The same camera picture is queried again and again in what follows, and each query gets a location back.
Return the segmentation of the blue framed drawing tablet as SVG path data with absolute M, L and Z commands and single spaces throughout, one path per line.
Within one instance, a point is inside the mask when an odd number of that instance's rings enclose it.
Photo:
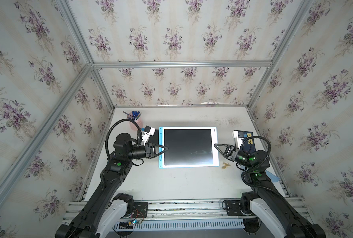
M 200 168 L 219 166 L 216 127 L 160 127 L 159 144 L 169 150 L 159 156 L 159 168 Z

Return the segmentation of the light blue microfiber cloth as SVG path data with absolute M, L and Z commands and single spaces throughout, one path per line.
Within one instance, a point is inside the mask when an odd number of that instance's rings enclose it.
M 269 171 L 266 171 L 267 176 L 270 178 L 271 182 L 277 183 L 280 181 L 280 178 L 274 175 L 273 173 L 270 173 Z

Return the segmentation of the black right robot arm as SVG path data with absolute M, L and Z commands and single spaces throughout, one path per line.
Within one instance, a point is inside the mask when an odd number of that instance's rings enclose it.
M 242 213 L 256 215 L 275 238 L 325 238 L 324 229 L 299 214 L 276 189 L 266 173 L 270 166 L 271 143 L 261 136 L 250 139 L 255 138 L 266 142 L 267 151 L 249 153 L 228 144 L 214 145 L 224 158 L 246 167 L 241 179 L 252 191 L 242 194 Z

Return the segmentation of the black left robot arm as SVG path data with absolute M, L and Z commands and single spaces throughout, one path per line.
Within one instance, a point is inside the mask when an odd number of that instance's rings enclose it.
M 156 158 L 168 151 L 168 147 L 161 146 L 162 151 L 156 153 L 158 145 L 150 142 L 141 145 L 141 139 L 137 140 L 138 145 L 134 142 L 128 133 L 116 137 L 115 150 L 108 155 L 99 186 L 70 224 L 59 227 L 55 234 L 57 238 L 104 238 L 118 220 L 133 213 L 133 196 L 115 195 L 134 165 L 133 160 Z

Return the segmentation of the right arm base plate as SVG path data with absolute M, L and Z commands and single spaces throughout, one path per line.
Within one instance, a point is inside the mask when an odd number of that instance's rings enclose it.
M 244 216 L 241 211 L 241 201 L 240 200 L 224 200 L 222 202 L 222 208 L 226 211 L 227 216 Z

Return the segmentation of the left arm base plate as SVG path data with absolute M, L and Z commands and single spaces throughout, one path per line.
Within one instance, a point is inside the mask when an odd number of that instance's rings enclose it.
M 148 202 L 134 202 L 130 208 L 129 219 L 146 218 L 148 213 Z

